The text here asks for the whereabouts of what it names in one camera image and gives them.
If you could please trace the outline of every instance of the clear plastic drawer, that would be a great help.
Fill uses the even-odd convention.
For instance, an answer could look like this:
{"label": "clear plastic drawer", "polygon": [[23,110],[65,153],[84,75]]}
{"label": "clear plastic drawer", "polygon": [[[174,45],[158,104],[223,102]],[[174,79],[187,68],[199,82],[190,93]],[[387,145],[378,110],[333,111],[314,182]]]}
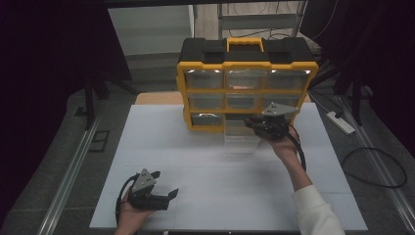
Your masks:
{"label": "clear plastic drawer", "polygon": [[309,70],[272,70],[266,81],[268,89],[303,89]]}
{"label": "clear plastic drawer", "polygon": [[226,108],[234,110],[255,110],[259,105],[259,94],[226,94]]}
{"label": "clear plastic drawer", "polygon": [[227,119],[224,137],[226,153],[252,153],[260,140],[252,129],[245,127],[243,120]]}
{"label": "clear plastic drawer", "polygon": [[193,125],[222,125],[222,114],[191,113]]}
{"label": "clear plastic drawer", "polygon": [[300,95],[264,94],[262,96],[262,107],[265,109],[271,104],[271,102],[280,105],[296,107],[299,99]]}
{"label": "clear plastic drawer", "polygon": [[185,70],[184,75],[188,88],[223,88],[223,72],[221,70]]}
{"label": "clear plastic drawer", "polygon": [[223,94],[188,94],[190,109],[220,110]]}
{"label": "clear plastic drawer", "polygon": [[228,70],[226,87],[230,89],[261,89],[267,70]]}

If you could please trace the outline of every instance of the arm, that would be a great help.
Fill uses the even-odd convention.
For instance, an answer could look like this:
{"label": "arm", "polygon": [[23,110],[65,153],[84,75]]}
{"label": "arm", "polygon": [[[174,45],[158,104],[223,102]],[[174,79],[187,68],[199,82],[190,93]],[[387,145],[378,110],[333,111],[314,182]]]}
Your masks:
{"label": "arm", "polygon": [[125,193],[119,214],[118,228],[115,235],[132,235],[141,228],[147,217],[154,211],[140,211],[128,203],[128,192]]}
{"label": "arm", "polygon": [[[290,133],[299,139],[292,128]],[[290,174],[295,191],[293,198],[299,210],[298,219],[301,234],[345,234],[331,206],[324,201],[302,168],[297,157],[297,149],[291,140],[285,137],[281,141],[269,142],[269,144]]]}

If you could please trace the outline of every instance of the white table surface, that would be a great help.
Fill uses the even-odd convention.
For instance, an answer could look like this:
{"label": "white table surface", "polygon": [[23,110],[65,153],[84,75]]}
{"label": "white table surface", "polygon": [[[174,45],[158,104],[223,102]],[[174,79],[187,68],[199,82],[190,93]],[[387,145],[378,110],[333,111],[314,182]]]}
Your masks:
{"label": "white table surface", "polygon": [[[288,172],[266,143],[253,154],[226,154],[223,133],[192,132],[181,105],[132,106],[90,227],[115,228],[115,200],[125,180],[161,171],[153,193],[179,188],[167,211],[144,230],[298,231]],[[314,104],[304,103],[295,127],[307,172],[345,230],[367,230]]]}

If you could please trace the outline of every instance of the power strip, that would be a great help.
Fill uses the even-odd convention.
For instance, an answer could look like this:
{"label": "power strip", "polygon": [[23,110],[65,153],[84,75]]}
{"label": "power strip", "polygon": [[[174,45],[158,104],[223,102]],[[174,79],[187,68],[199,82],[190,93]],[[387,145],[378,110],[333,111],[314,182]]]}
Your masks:
{"label": "power strip", "polygon": [[338,126],[346,135],[350,135],[355,131],[355,129],[341,117],[337,118],[335,112],[328,113],[327,118],[329,118],[336,126]]}

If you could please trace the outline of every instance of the black wire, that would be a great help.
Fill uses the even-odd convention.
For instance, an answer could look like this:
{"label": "black wire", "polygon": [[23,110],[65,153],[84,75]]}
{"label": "black wire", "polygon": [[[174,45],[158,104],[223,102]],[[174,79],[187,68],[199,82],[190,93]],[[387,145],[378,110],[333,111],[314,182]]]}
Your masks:
{"label": "black wire", "polygon": [[291,9],[290,9],[290,5],[288,5],[288,1],[287,1],[287,8],[288,8],[288,11],[291,13]]}
{"label": "black wire", "polygon": [[351,172],[349,172],[349,171],[343,170],[343,172],[344,172],[346,175],[348,175],[348,176],[350,176],[350,177],[352,177],[352,178],[354,178],[354,179],[357,179],[357,180],[359,180],[359,181],[361,181],[361,182],[363,182],[363,183],[366,183],[366,184],[369,184],[369,185],[373,185],[373,186],[383,187],[383,188],[391,188],[391,189],[395,189],[395,188],[400,188],[400,187],[402,187],[403,185],[405,185],[405,184],[406,184],[406,182],[408,181],[408,175],[407,175],[407,173],[406,173],[405,168],[403,168],[402,164],[400,164],[400,163],[399,163],[399,161],[398,161],[397,159],[395,159],[392,155],[390,155],[390,154],[388,154],[388,153],[386,153],[385,151],[380,150],[380,149],[376,149],[376,148],[369,148],[369,147],[364,147],[364,148],[358,148],[358,149],[355,149],[355,150],[351,151],[350,153],[348,153],[348,154],[345,156],[345,158],[342,160],[342,163],[341,163],[342,168],[344,167],[344,165],[345,165],[346,161],[349,159],[349,157],[350,157],[350,156],[352,156],[352,155],[353,155],[354,153],[356,153],[356,152],[363,151],[363,150],[378,151],[378,152],[380,152],[380,153],[382,153],[382,154],[384,154],[384,155],[388,156],[391,160],[393,160],[393,162],[394,162],[394,163],[396,163],[396,165],[397,165],[397,166],[399,166],[399,168],[402,170],[402,173],[403,173],[403,180],[402,180],[402,182],[400,182],[400,183],[399,183],[399,184],[397,184],[397,185],[385,185],[385,184],[375,183],[375,182],[371,182],[371,181],[369,181],[369,180],[363,179],[363,178],[361,178],[361,177],[359,177],[359,176],[356,176],[355,174],[353,174],[353,173],[351,173]]}
{"label": "black wire", "polygon": [[[245,35],[242,35],[242,36],[236,36],[236,37],[246,37],[246,36],[251,36],[251,35],[254,35],[254,34],[258,34],[258,33],[262,33],[262,32],[267,32],[267,31],[270,31],[270,30],[274,30],[274,29],[267,29],[267,30],[263,30],[263,31],[257,31],[257,32],[253,32],[253,33],[245,34]],[[235,36],[233,36],[233,35],[232,35],[231,30],[229,30],[229,34],[231,35],[231,37],[235,37]]]}
{"label": "black wire", "polygon": [[297,151],[299,152],[299,155],[300,155],[301,166],[305,171],[307,171],[307,167],[306,167],[306,164],[305,164],[305,156],[304,156],[304,152],[302,151],[300,142],[297,141],[297,139],[294,138],[293,135],[291,135],[290,133],[287,133],[287,137],[296,146],[296,149],[297,149]]}
{"label": "black wire", "polygon": [[306,163],[305,163],[305,155],[304,155],[304,151],[302,150],[302,147],[301,147],[300,135],[299,135],[299,133],[297,132],[296,128],[293,125],[289,124],[289,126],[294,130],[294,132],[296,133],[296,136],[299,140],[294,138],[294,136],[291,135],[290,132],[287,134],[287,137],[296,146],[297,151],[299,152],[299,155],[300,155],[301,166],[304,170],[306,170],[307,167],[306,167]]}
{"label": "black wire", "polygon": [[278,39],[278,38],[273,37],[274,35],[283,35],[283,36],[286,36],[286,37],[291,37],[289,34],[286,34],[286,33],[280,33],[280,32],[276,32],[276,33],[272,33],[272,34],[270,34],[270,35],[269,35],[269,37],[268,37],[268,40],[269,40],[270,38]]}
{"label": "black wire", "polygon": [[115,220],[116,220],[116,225],[118,225],[118,221],[119,221],[119,213],[121,210],[121,204],[126,203],[126,202],[122,202],[122,193],[124,192],[125,188],[127,187],[128,183],[132,180],[136,180],[138,178],[140,174],[137,173],[131,177],[129,177],[127,179],[127,181],[125,181],[124,185],[122,185],[121,191],[119,192],[118,198],[116,199],[115,202]]}

